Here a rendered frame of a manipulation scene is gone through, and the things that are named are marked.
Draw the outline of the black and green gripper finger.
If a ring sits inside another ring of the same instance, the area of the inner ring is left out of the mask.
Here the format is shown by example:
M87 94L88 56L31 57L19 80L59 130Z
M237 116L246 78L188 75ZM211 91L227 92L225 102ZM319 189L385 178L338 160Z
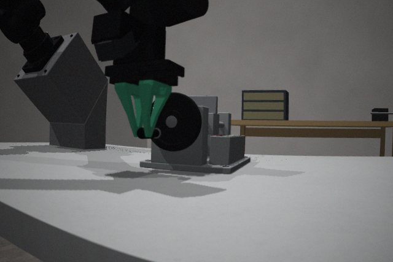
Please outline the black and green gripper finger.
M143 125L139 86L129 83L115 83L114 88L123 108L125 109L133 135L134 137L137 137L137 130L142 128ZM134 97L136 117L134 114L131 96Z
M158 116L171 92L172 87L167 84L155 80L139 81L139 94L145 137L152 137ZM155 102L152 114L150 114L154 96Z

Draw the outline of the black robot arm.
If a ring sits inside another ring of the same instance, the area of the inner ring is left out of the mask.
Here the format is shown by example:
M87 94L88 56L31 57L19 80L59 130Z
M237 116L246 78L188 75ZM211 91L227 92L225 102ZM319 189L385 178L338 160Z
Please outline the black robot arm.
M208 0L97 1L108 13L94 16L91 43L98 60L113 65L165 59L166 27L202 17L209 6ZM40 0L0 0L0 29L22 47L25 73L41 71L64 41L43 32L44 17Z

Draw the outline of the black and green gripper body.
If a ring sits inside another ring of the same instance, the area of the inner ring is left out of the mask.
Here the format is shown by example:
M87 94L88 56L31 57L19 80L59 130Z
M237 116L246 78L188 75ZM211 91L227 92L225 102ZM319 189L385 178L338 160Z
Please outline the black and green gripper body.
M159 72L156 72L159 71ZM185 68L163 59L105 66L109 83L129 83L139 86L140 80L155 80L171 87L178 86L178 76L185 76Z

